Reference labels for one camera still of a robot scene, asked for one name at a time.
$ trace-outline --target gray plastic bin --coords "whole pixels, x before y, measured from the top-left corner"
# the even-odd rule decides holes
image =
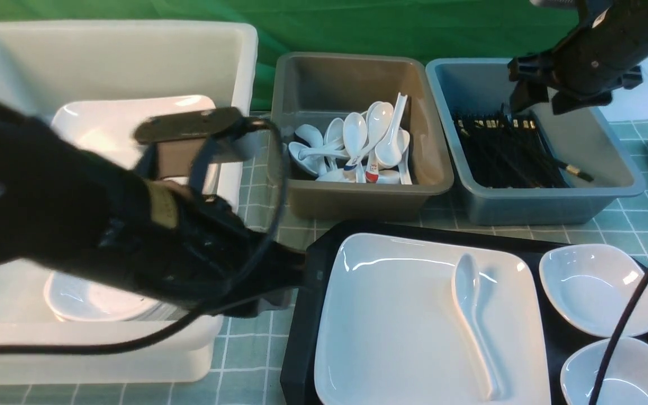
[[[599,108],[555,116],[548,103],[532,108],[555,156],[594,176],[594,182],[565,175],[569,189],[488,189],[475,182],[452,112],[494,113],[509,100],[509,59],[437,59],[429,79],[463,200],[471,222],[479,225],[551,225],[586,223],[618,197],[635,197],[645,180],[620,145]]]
[[[402,128],[412,136],[414,184],[316,182],[291,162],[291,212],[320,220],[411,220],[429,197],[452,187],[455,175],[424,65],[405,57],[337,53],[289,53],[278,59],[272,120],[285,142],[301,124],[324,133],[332,118],[367,111],[375,101],[395,102],[399,92],[409,95]],[[272,137],[270,151],[278,147]],[[272,182],[280,177],[280,159],[271,152],[268,176]]]

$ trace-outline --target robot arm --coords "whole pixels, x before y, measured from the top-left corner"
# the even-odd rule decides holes
[[[532,0],[565,5],[573,0]],[[607,105],[612,90],[641,84],[641,61],[648,57],[648,0],[576,0],[579,25],[542,53],[515,57],[509,79],[517,82],[512,112],[548,102],[555,114]]]
[[[231,107],[206,121],[201,112],[163,117],[139,128],[149,147],[126,170],[0,107],[0,264],[29,259],[187,310],[205,303],[211,315],[255,316],[259,298],[301,285],[304,254],[267,241],[226,201],[202,195],[203,174],[188,187],[157,181],[167,137],[157,128],[172,120],[180,128],[190,121],[188,138],[211,140],[192,162],[198,173],[214,156],[236,160],[235,141],[267,127]],[[262,241],[268,247],[257,253]]]

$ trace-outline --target grid pattern tablecloth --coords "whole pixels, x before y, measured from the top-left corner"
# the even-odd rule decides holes
[[[645,194],[615,201],[597,217],[577,226],[476,226],[466,218],[457,193],[430,200],[419,219],[407,225],[486,233],[572,244],[607,243],[648,264],[648,121],[612,124],[646,178]],[[240,215],[264,229],[271,212],[267,153],[246,162]],[[301,220],[287,213],[278,240],[304,248],[334,223]],[[0,386],[0,403],[29,405],[284,405],[278,384],[293,305],[255,319],[227,319],[214,344],[211,372],[191,384],[17,385]]]

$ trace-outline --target white square plate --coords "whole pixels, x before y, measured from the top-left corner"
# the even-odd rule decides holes
[[[358,233],[342,243],[322,308],[314,384],[325,405],[480,403],[478,364],[452,297],[463,253],[480,269],[479,323],[497,404],[551,403],[532,273],[501,251]]]

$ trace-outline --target chopstick bundle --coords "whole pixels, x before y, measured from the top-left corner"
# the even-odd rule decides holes
[[[455,114],[454,123],[476,182],[489,188],[569,188],[563,173],[591,175],[556,159],[533,115]]]

